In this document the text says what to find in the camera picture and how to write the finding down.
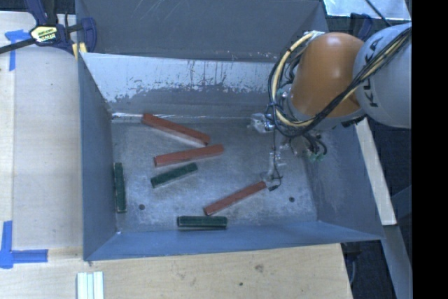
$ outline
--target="blue tape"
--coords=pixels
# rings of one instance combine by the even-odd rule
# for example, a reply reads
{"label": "blue tape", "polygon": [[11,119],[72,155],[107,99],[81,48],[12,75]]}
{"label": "blue tape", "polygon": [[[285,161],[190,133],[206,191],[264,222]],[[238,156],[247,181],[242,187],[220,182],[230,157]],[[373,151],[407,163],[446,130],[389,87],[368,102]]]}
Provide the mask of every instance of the blue tape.
{"label": "blue tape", "polygon": [[[23,30],[14,30],[13,32],[6,32],[5,36],[12,44],[14,44],[17,41],[27,40],[31,38],[31,36],[27,32],[24,32]],[[14,69],[15,69],[15,50],[11,51],[9,55],[9,71],[12,71]]]}
{"label": "blue tape", "polygon": [[48,249],[31,251],[13,251],[13,222],[3,223],[0,247],[0,268],[11,269],[14,264],[20,263],[46,263],[48,262]]}

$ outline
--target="gray bin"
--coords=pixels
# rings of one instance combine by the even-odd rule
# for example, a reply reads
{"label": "gray bin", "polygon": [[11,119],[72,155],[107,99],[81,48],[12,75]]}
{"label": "gray bin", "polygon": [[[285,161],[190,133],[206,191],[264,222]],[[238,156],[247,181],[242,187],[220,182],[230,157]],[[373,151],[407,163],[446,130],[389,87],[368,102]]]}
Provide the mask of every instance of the gray bin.
{"label": "gray bin", "polygon": [[[353,127],[323,134],[328,154],[321,162],[282,151],[282,185],[222,210],[227,229],[176,226],[177,216],[202,215],[268,169],[272,134],[248,128],[250,115],[264,111],[270,69],[291,41],[328,30],[319,2],[76,0],[76,13],[92,16],[98,30],[95,52],[78,62],[85,260],[383,237]],[[153,189],[150,178],[166,170],[154,168],[153,156],[192,146],[142,125],[142,113],[205,132],[225,152]],[[115,208],[114,162],[124,167],[124,214]]]}

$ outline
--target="yellow cable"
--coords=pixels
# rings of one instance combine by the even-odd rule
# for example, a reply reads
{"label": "yellow cable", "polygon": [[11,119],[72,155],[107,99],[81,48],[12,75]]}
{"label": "yellow cable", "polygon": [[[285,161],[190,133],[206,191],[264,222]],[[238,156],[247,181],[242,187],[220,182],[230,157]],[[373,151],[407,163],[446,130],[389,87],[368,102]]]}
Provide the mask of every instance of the yellow cable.
{"label": "yellow cable", "polygon": [[[284,67],[284,64],[285,64],[285,62],[286,62],[286,60],[288,59],[288,57],[289,57],[289,55],[298,47],[298,46],[300,46],[303,42],[305,42],[306,40],[308,40],[309,38],[311,38],[313,35],[315,35],[315,33],[316,32],[310,32],[310,33],[308,33],[307,35],[305,35],[305,36],[303,36],[302,38],[300,38],[298,41],[296,41],[287,51],[286,51],[286,53],[283,55],[283,57],[281,58],[281,60],[280,60],[280,63],[279,63],[279,65],[278,65],[278,67],[277,67],[277,69],[276,69],[276,72],[275,72],[275,74],[274,74],[274,78],[273,78],[273,80],[272,80],[272,84],[271,84],[271,89],[272,89],[272,91],[271,91],[271,95],[272,95],[272,99],[276,99],[276,97],[277,97],[277,84],[278,84],[278,80],[279,80],[279,77],[280,77],[280,74],[281,74],[281,72],[283,71],[283,67]],[[403,42],[404,41],[406,41],[406,38],[403,38],[403,39],[400,39],[399,41],[397,41],[397,42],[395,42],[394,44],[392,44],[391,45],[391,47],[389,48],[389,49],[387,49],[385,52],[384,52],[384,54],[381,56],[381,57],[379,57],[376,61],[375,61],[375,63],[372,65],[372,68],[360,79],[360,83],[359,83],[359,85],[361,85],[361,83],[370,75],[370,74],[372,74],[375,70],[377,70],[378,69],[378,67],[381,65],[381,63],[389,56],[389,54],[394,54],[394,52],[397,50],[397,48],[399,48],[402,44],[403,44]],[[352,94],[353,94],[353,92],[358,88],[358,86],[356,86],[356,87],[354,87],[353,89],[351,89],[345,96],[344,96],[344,98],[342,99],[342,101],[341,102],[343,102],[343,101],[345,101],[348,97],[350,97]],[[311,124],[313,121],[314,121],[314,119],[315,119],[315,117],[316,116],[314,116],[314,117],[312,117],[312,118],[310,118],[310,119],[308,119],[308,120],[305,120],[305,121],[289,121],[287,118],[285,118],[282,114],[281,114],[281,112],[279,111],[279,110],[277,110],[277,109],[275,109],[275,111],[276,111],[276,116],[278,117],[278,119],[281,121],[281,122],[283,122],[285,125],[287,125],[287,126],[291,126],[291,127],[303,127],[303,126],[306,126],[306,125],[309,125],[309,124]]]}

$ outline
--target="green wooden block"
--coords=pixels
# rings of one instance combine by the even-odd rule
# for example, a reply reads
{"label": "green wooden block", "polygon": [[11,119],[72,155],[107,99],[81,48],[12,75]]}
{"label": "green wooden block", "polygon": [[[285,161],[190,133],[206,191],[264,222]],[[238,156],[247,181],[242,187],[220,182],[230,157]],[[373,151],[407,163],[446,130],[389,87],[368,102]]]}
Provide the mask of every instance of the green wooden block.
{"label": "green wooden block", "polygon": [[177,167],[168,172],[158,174],[157,176],[152,177],[151,184],[153,185],[153,188],[163,186],[171,181],[180,179],[196,171],[197,171],[197,165],[195,163],[190,163],[188,165]]}
{"label": "green wooden block", "polygon": [[117,213],[125,213],[127,211],[126,188],[123,164],[121,162],[113,164],[113,175],[115,179],[115,208]]}
{"label": "green wooden block", "polygon": [[227,217],[222,216],[179,216],[179,228],[224,229],[227,227]]}

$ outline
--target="red wooden block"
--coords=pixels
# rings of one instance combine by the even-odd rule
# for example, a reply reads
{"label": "red wooden block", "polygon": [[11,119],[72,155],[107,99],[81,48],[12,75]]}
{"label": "red wooden block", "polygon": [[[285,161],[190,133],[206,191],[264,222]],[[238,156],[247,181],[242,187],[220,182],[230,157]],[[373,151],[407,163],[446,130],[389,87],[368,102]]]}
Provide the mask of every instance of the red wooden block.
{"label": "red wooden block", "polygon": [[141,122],[145,125],[174,134],[184,139],[199,142],[205,146],[210,142],[210,136],[207,134],[179,125],[178,123],[173,123],[172,121],[165,120],[164,118],[160,118],[149,113],[145,113],[143,115]]}
{"label": "red wooden block", "polygon": [[187,162],[192,160],[199,160],[220,155],[224,152],[224,147],[221,144],[194,148],[192,150],[167,153],[166,155],[159,155],[154,157],[154,165],[156,167],[172,165],[174,163]]}
{"label": "red wooden block", "polygon": [[243,200],[244,198],[247,198],[248,196],[253,195],[254,193],[257,193],[265,188],[266,188],[265,182],[263,181],[257,182],[253,185],[250,185],[249,187],[245,187],[242,190],[233,193],[232,195],[227,196],[226,198],[223,198],[222,200],[210,204],[209,206],[204,208],[204,213],[207,216],[210,216],[216,213],[217,211],[229,207],[231,204],[239,202],[240,200]]}

